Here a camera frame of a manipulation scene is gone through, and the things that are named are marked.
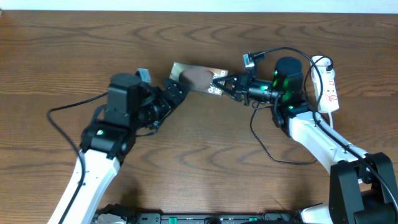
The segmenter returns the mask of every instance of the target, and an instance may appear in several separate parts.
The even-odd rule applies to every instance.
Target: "wood grain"
[[[0,222],[46,222],[69,181],[75,155],[46,121],[49,108],[106,91],[118,72],[148,68],[159,85],[174,61],[233,73],[243,70],[242,54],[281,46],[333,58],[341,108],[336,129],[369,152],[385,152],[397,168],[397,40],[397,15],[6,11],[0,18]],[[271,79],[285,55],[297,57],[268,55],[261,77]],[[103,102],[55,119],[79,142]],[[250,133],[251,113],[226,96],[190,93],[158,135],[138,139],[100,207],[263,212],[327,202],[323,167],[270,161]],[[275,128],[270,111],[258,113],[254,129],[274,157],[312,159]]]

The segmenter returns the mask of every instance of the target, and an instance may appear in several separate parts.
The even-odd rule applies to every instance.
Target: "power strip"
[[[317,55],[312,57],[312,60],[315,62],[320,59],[322,56]],[[318,106],[318,111],[320,113],[331,113],[336,111],[339,108],[338,105],[338,98],[336,92],[336,85],[335,85],[335,70],[331,69],[327,71],[326,68],[331,64],[330,59],[323,58],[317,62],[317,67],[319,72],[321,73],[322,83],[323,83],[323,93],[322,98]],[[313,87],[315,89],[315,97],[316,99],[319,98],[321,85],[319,82],[319,76],[317,71],[314,67],[311,69],[311,78],[313,82]]]

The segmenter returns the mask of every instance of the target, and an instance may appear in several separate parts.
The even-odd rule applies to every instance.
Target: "wooden tabletop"
[[[398,16],[179,12],[6,11],[0,18],[0,222],[46,222],[76,155],[45,118],[49,108],[106,91],[111,75],[147,68],[153,84],[173,62],[243,71],[248,51],[295,47],[335,61],[335,129],[368,152],[398,161]],[[276,52],[260,64],[272,79]],[[313,92],[312,82],[307,85]],[[54,115],[80,142],[105,99]],[[156,136],[139,138],[100,203],[165,213],[261,213],[328,202],[319,164],[272,162],[249,129],[253,109],[227,96],[189,93]],[[275,127],[269,110],[254,129],[271,154],[312,155]]]

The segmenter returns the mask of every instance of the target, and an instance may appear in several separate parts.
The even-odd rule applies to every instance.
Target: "wooden table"
[[[0,18],[0,222],[46,222],[69,182],[75,155],[47,122],[49,108],[106,91],[118,72],[148,68],[160,85],[173,62],[233,73],[244,70],[242,54],[274,47],[333,58],[336,130],[396,165],[397,30],[397,15],[6,11]],[[303,59],[270,54],[261,77],[272,79],[276,60],[286,55]],[[101,103],[54,117],[79,143]],[[249,130],[252,112],[227,96],[190,93],[158,135],[137,140],[100,207],[261,213],[328,202],[324,168],[273,163]],[[313,159],[274,126],[270,111],[258,112],[254,129],[274,157]]]

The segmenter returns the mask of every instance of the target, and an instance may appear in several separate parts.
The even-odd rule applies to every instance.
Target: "white wall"
[[[30,10],[398,13],[398,0],[0,0]]]

